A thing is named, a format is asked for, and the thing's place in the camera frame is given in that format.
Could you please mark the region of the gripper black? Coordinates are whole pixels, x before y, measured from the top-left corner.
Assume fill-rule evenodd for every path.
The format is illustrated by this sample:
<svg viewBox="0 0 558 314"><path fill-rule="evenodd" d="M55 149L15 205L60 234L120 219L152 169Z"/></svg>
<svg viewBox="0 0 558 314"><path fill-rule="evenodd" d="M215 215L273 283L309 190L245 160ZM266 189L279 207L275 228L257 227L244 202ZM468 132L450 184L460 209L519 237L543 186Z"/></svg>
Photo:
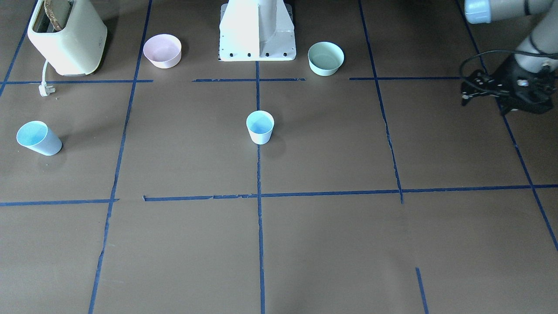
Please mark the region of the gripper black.
<svg viewBox="0 0 558 314"><path fill-rule="evenodd" d="M548 62L532 73L508 56L493 73L477 69L468 76L461 75L462 106L473 98L491 96L500 102L502 116L514 110L542 115L554 107L555 74Z"/></svg>

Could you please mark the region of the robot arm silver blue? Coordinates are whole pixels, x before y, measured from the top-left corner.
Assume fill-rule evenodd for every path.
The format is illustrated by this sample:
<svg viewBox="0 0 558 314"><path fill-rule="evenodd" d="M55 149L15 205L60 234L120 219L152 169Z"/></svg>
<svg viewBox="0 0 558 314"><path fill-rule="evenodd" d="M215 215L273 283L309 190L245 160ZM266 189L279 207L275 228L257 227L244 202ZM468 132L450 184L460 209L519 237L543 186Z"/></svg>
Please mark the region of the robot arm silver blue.
<svg viewBox="0 0 558 314"><path fill-rule="evenodd" d="M471 24L534 16L542 18L514 49L493 49L476 55L505 53L506 59L492 73L474 70L463 73L467 61L459 66L462 79L462 105L476 97L492 96L500 101L501 115L514 110L540 115L553 108L557 72L557 2L555 0L467 0L466 19Z"/></svg>

